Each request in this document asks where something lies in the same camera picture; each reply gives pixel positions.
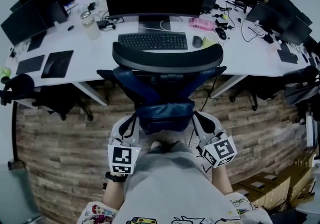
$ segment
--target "keyboard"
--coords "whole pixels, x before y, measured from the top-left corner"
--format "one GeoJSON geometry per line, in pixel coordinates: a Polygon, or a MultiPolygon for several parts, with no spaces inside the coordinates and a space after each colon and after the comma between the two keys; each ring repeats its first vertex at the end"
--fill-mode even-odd
{"type": "Polygon", "coordinates": [[[289,52],[284,52],[282,50],[278,50],[279,57],[282,62],[288,62],[292,64],[297,64],[297,56],[295,54],[289,53],[289,52]]]}
{"type": "Polygon", "coordinates": [[[137,50],[187,50],[185,33],[120,34],[118,42],[137,50]]]}
{"type": "Polygon", "coordinates": [[[35,58],[29,58],[27,60],[20,61],[16,74],[25,74],[29,72],[39,71],[44,59],[44,55],[35,58]]]}

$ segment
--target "pink object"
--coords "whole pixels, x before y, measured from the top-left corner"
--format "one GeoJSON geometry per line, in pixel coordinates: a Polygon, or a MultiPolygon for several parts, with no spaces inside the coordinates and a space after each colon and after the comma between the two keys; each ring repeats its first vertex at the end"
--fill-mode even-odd
{"type": "Polygon", "coordinates": [[[204,20],[201,18],[190,18],[189,19],[189,26],[206,30],[206,31],[215,31],[215,24],[214,22],[204,20]]]}

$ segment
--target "white desk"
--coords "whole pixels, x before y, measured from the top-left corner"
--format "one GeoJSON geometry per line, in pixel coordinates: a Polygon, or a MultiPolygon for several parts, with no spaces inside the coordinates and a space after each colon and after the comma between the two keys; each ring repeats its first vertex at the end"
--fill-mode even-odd
{"type": "MultiPolygon", "coordinates": [[[[106,10],[106,0],[99,1],[100,5],[92,12],[93,14],[106,10]]],[[[217,0],[217,3],[220,6],[225,7],[225,1],[226,0],[217,0]]],[[[212,14],[220,13],[222,12],[212,11],[212,14]]],[[[240,23],[236,18],[241,18],[241,20],[244,21],[246,17],[246,14],[244,14],[240,9],[238,12],[231,10],[229,15],[236,26],[240,26],[240,23]]],[[[212,21],[215,20],[211,15],[202,15],[201,18],[212,21]]],[[[138,32],[139,26],[138,17],[126,17],[124,20],[124,23],[116,25],[115,30],[101,32],[102,34],[97,40],[90,41],[80,22],[80,14],[77,12],[75,7],[67,22],[48,30],[40,48],[27,52],[26,45],[19,45],[19,47],[17,47],[17,58],[12,59],[8,57],[6,66],[11,69],[11,77],[13,77],[16,73],[19,61],[44,54],[45,58],[41,70],[28,73],[28,75],[33,78],[36,87],[72,83],[100,104],[107,105],[107,101],[104,97],[92,89],[86,81],[101,80],[101,76],[96,73],[98,69],[113,70],[118,66],[112,57],[112,43],[118,40],[119,34],[138,32]],[[74,25],[74,29],[68,31],[68,27],[71,25],[74,25]],[[74,52],[66,76],[64,78],[42,79],[41,74],[49,54],[52,52],[68,50],[73,50],[74,52]]],[[[188,44],[187,51],[198,50],[192,46],[193,36],[198,35],[203,37],[206,31],[189,27],[189,18],[187,17],[182,17],[183,22],[176,17],[170,17],[170,20],[172,31],[179,30],[180,32],[186,33],[188,44]]],[[[255,33],[248,29],[248,26],[252,28],[255,27],[252,22],[244,22],[242,30],[244,37],[247,40],[255,36],[255,33]]],[[[305,62],[302,55],[298,54],[296,50],[290,46],[289,48],[291,52],[298,55],[298,64],[281,62],[277,53],[277,49],[280,49],[280,45],[277,43],[268,44],[259,37],[248,43],[242,38],[240,27],[237,27],[232,31],[227,30],[226,32],[230,36],[230,39],[227,39],[223,46],[224,60],[221,66],[227,66],[227,70],[223,74],[234,76],[221,87],[216,89],[211,95],[212,98],[218,96],[235,83],[245,78],[247,75],[282,76],[287,72],[301,69],[309,65],[309,63],[307,64],[305,62]]]]}

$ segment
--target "office chair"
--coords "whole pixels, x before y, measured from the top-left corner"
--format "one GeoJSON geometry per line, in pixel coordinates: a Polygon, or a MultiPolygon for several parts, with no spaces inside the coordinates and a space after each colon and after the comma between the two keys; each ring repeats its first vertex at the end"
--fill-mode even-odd
{"type": "Polygon", "coordinates": [[[185,130],[195,106],[189,95],[226,70],[217,67],[223,60],[219,44],[187,53],[152,53],[114,42],[112,55],[119,67],[97,73],[117,83],[133,100],[145,134],[185,130]]]}
{"type": "Polygon", "coordinates": [[[73,85],[42,87],[40,92],[36,92],[34,81],[27,74],[20,74],[12,79],[4,77],[1,82],[5,84],[4,90],[0,91],[1,104],[4,106],[7,103],[10,104],[12,100],[32,99],[34,100],[33,106],[45,107],[50,114],[57,112],[64,121],[66,114],[78,103],[84,110],[88,121],[93,120],[93,116],[85,107],[73,85]]]}
{"type": "Polygon", "coordinates": [[[234,102],[235,98],[247,89],[253,98],[252,109],[256,111],[258,108],[257,97],[263,100],[274,99],[276,97],[275,93],[284,90],[287,84],[299,84],[302,87],[304,82],[313,83],[318,74],[316,67],[307,66],[304,69],[286,73],[282,77],[248,76],[240,82],[240,88],[230,96],[230,101],[234,102]]]}

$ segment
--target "mouse pad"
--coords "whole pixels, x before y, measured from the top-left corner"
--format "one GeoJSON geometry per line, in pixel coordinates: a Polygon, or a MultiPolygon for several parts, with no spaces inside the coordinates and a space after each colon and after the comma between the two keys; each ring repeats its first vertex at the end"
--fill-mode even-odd
{"type": "Polygon", "coordinates": [[[73,53],[73,50],[50,53],[41,78],[64,78],[73,53]]]}

